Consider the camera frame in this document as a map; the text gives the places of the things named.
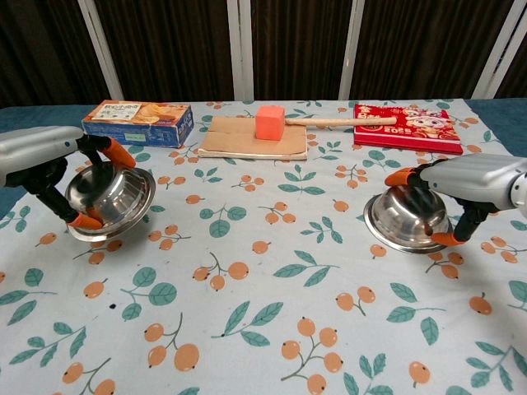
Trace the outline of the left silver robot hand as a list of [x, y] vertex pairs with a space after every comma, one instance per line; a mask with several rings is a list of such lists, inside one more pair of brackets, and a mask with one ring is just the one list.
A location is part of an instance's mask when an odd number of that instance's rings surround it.
[[80, 151], [92, 164], [99, 164], [99, 154], [124, 167], [136, 161], [113, 138], [87, 134], [74, 126], [46, 126], [17, 129], [1, 134], [1, 185], [22, 186], [35, 195], [55, 215], [79, 229], [98, 230], [101, 220], [76, 211], [55, 188], [67, 169], [66, 157]]

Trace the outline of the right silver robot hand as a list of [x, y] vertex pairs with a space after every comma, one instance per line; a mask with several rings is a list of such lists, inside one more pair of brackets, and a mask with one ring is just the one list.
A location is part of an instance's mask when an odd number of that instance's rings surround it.
[[455, 246], [468, 241], [491, 213], [517, 209], [526, 215], [526, 159], [518, 156], [470, 154], [397, 170], [385, 179], [389, 187], [404, 185], [442, 193], [463, 207], [449, 233], [431, 239]]

